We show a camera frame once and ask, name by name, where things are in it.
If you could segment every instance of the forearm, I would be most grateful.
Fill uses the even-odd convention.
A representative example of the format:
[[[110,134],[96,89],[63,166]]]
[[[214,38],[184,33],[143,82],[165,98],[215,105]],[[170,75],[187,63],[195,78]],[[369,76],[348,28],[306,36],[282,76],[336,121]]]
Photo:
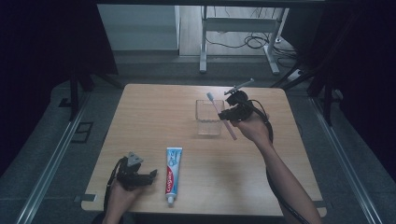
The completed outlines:
[[[317,208],[294,174],[277,155],[272,144],[266,140],[254,142],[262,154],[267,171],[282,198],[309,223],[321,223]],[[289,223],[297,221],[286,209],[282,208],[282,212]]]

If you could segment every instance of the person's right hand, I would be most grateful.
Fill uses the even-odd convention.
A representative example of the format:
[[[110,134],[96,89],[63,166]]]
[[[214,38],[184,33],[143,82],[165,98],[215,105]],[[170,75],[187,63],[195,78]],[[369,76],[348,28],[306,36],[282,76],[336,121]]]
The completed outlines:
[[[260,141],[271,143],[268,129],[262,118],[256,112],[253,112],[253,114],[246,120],[231,121],[231,124],[234,127],[237,127],[247,139],[254,143],[258,143]]]

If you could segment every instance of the blue and white toothpaste tube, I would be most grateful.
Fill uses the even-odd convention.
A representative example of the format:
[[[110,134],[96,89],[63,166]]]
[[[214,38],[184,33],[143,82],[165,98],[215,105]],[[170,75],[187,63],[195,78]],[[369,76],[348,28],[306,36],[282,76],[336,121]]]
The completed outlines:
[[[178,167],[180,165],[182,147],[168,147],[166,149],[166,189],[165,196],[169,206],[173,206],[177,196]]]

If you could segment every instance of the wall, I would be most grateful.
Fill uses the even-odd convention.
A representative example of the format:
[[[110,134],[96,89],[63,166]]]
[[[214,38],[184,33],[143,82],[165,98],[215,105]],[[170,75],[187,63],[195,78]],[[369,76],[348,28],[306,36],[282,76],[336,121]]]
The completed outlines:
[[[112,50],[178,49],[179,6],[98,5]]]

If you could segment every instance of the dark fabric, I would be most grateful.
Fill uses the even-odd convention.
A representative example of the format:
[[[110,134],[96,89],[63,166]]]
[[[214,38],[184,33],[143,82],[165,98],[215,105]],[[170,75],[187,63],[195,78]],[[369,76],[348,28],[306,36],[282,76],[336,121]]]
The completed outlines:
[[[71,72],[117,74],[93,1],[0,1],[1,174]]]
[[[395,4],[370,2],[334,63],[347,119],[396,180]]]

